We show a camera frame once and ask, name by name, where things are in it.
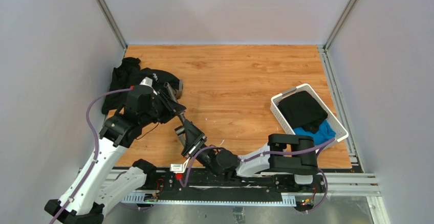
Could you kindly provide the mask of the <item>grey faucet with lever handle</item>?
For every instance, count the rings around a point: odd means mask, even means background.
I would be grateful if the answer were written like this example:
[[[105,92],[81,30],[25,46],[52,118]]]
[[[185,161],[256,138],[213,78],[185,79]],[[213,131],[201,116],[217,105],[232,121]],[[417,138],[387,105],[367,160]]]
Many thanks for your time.
[[[170,97],[175,101],[178,102],[178,100],[181,98],[182,96],[182,90],[183,90],[183,80],[180,79],[178,81],[178,88],[173,88],[171,86],[170,82],[165,82],[164,83],[164,87],[168,90],[168,93],[170,95]]]

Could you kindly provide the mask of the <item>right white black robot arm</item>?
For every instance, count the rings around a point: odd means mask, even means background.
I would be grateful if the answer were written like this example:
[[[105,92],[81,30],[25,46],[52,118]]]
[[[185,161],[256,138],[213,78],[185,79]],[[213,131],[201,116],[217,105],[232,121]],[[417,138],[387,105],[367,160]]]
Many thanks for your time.
[[[214,175],[231,177],[251,177],[256,173],[270,170],[295,174],[292,178],[296,190],[304,192],[313,185],[312,175],[319,172],[316,151],[312,137],[274,133],[268,136],[268,142],[260,149],[246,155],[236,155],[230,150],[207,146],[207,137],[191,121],[182,120],[176,133],[184,148],[181,164],[171,164],[182,187],[186,187],[192,166],[200,162]]]

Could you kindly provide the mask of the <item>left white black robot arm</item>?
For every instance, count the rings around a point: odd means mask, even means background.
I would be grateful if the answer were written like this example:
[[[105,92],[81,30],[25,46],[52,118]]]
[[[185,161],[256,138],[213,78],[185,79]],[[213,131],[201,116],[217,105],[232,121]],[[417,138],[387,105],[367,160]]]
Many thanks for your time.
[[[103,223],[111,210],[133,190],[152,189],[157,183],[156,168],[146,160],[139,159],[109,186],[102,188],[107,176],[131,144],[150,123],[164,124],[185,111],[177,103],[182,88],[174,89],[169,83],[161,91],[142,82],[129,88],[109,91],[101,98],[126,93],[127,100],[106,120],[97,132],[89,117],[88,126],[94,137],[94,150],[69,189],[58,199],[51,199],[45,211],[52,215],[51,223]]]

